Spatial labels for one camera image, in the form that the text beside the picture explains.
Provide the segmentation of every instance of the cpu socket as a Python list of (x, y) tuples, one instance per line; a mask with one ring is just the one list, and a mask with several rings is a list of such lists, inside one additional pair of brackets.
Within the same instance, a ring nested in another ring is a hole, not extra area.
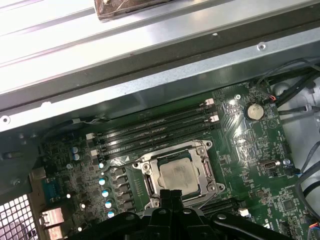
[(159, 206), (161, 189), (182, 190), (185, 207), (206, 201), (225, 190), (216, 183), (207, 150), (208, 140), (193, 140), (165, 149), (149, 152), (133, 164), (142, 171), (150, 203), (146, 208)]

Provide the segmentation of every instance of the integrated circuit chip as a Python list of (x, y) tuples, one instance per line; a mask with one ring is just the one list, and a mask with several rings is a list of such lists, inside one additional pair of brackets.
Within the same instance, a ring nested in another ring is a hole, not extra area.
[(187, 157), (162, 164), (160, 174), (165, 189), (180, 189), (183, 196), (198, 190), (194, 167)]
[(285, 211), (289, 211), (295, 208), (295, 203), (294, 201), (290, 200), (286, 200), (283, 202), (283, 208)]

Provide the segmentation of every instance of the green circuit board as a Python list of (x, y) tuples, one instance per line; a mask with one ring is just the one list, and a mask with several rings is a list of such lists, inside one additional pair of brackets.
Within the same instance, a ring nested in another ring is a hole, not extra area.
[[(209, 99), (214, 104), (204, 104)], [(259, 120), (245, 114), (256, 103), (263, 107)], [(208, 122), (213, 115), (218, 121)], [(213, 143), (208, 156), (214, 177), (226, 188), (212, 202), (241, 200), (249, 221), (293, 239), (307, 239), (309, 214), (295, 194), (297, 176), (292, 174), (294, 165), (277, 107), (249, 82), (93, 125), (44, 144), (47, 177), (59, 185), (47, 197), (48, 205), (72, 201), (74, 229), (83, 222), (104, 221), (112, 217), (110, 212), (142, 213), (150, 196), (141, 170), (129, 165), (119, 168), (121, 172), (103, 173), (109, 166), (133, 163), (146, 153), (192, 140)], [(124, 184), (129, 188), (119, 189)], [(109, 199), (112, 207), (106, 208)], [(81, 209), (84, 202), (87, 207)]]

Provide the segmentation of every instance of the mesh grille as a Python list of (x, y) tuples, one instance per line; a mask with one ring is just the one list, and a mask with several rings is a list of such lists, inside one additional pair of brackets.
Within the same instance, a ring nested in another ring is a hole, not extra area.
[(0, 240), (37, 240), (27, 195), (0, 205)]

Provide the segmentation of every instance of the motherboard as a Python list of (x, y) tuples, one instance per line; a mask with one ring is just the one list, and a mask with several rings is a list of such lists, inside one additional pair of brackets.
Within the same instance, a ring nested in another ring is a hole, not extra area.
[(64, 236), (122, 212), (142, 214), (159, 207), (161, 189), (180, 189), (184, 205), (201, 206), (208, 218), (225, 211), (307, 239), (310, 215), (295, 193), (277, 107), (250, 82), (92, 125), (42, 148), (46, 204), (68, 209)]

